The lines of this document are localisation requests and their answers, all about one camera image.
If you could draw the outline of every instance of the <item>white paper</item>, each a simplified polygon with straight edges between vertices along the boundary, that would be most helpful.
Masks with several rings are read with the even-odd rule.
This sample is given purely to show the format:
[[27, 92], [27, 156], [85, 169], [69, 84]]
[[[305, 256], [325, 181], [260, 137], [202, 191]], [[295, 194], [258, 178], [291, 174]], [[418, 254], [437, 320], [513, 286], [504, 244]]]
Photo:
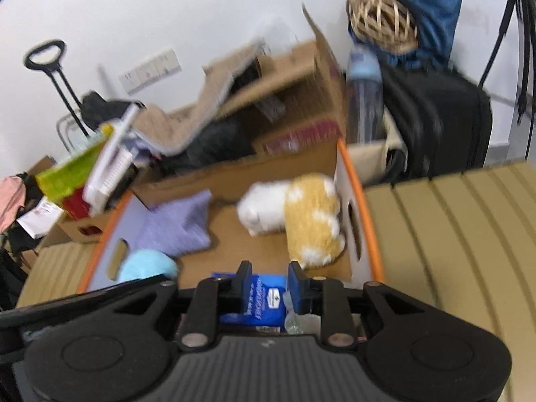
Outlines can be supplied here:
[[48, 234], [62, 213], [63, 209], [43, 197], [37, 207], [22, 215], [17, 222], [32, 239], [39, 239]]

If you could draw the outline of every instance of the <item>water bottle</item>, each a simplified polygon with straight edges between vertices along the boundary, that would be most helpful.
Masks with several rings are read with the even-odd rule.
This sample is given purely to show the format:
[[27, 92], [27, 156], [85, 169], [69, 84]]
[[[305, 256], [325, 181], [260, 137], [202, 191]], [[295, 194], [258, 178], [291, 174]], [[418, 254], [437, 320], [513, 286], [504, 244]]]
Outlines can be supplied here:
[[384, 139], [382, 72], [376, 54], [366, 45], [356, 45], [350, 52], [346, 84], [346, 143]]

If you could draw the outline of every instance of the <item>electrical outlet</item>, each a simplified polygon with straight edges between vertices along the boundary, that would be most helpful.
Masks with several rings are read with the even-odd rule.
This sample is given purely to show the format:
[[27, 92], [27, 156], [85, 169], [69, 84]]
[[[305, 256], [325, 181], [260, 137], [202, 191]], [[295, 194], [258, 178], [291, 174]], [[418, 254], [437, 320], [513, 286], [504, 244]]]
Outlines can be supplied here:
[[141, 85], [138, 74], [136, 73], [135, 69], [133, 69], [132, 71], [125, 72], [119, 77], [119, 81], [128, 93], [131, 93], [132, 91], [136, 90]]
[[149, 83], [160, 77], [160, 74], [152, 61], [138, 66], [136, 68], [136, 74], [138, 74], [140, 84]]
[[158, 70], [158, 73], [162, 76], [179, 72], [181, 70], [181, 66], [177, 60], [177, 55], [173, 50], [163, 52], [159, 56], [155, 57], [153, 62]]

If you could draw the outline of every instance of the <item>light blue plush toy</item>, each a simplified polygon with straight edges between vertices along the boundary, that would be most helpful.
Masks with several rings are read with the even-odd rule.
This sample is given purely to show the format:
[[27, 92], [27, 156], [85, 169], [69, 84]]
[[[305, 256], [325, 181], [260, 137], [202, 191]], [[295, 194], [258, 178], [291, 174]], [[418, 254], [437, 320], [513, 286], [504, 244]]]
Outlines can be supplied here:
[[176, 263], [162, 252], [140, 249], [131, 252], [121, 263], [116, 281], [133, 281], [156, 275], [176, 279], [178, 271]]

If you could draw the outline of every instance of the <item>wicker basket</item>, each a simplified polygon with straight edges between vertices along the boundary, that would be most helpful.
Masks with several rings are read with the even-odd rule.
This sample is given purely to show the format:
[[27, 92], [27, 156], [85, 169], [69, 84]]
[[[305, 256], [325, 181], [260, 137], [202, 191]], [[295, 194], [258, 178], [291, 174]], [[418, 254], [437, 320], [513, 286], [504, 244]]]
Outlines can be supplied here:
[[396, 55], [417, 49], [415, 18], [397, 0], [347, 0], [346, 11], [359, 39]]

